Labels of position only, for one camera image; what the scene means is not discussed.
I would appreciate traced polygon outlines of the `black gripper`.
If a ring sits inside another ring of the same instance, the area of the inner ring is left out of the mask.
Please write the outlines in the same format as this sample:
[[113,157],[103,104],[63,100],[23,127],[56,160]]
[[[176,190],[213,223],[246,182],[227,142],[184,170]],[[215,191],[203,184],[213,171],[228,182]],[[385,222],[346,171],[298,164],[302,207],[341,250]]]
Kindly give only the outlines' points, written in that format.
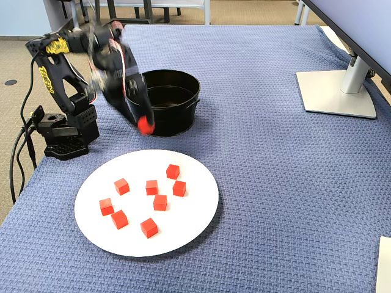
[[149,123],[155,122],[144,76],[129,46],[111,38],[107,45],[93,50],[92,62],[93,80],[117,112],[134,126],[143,116]]

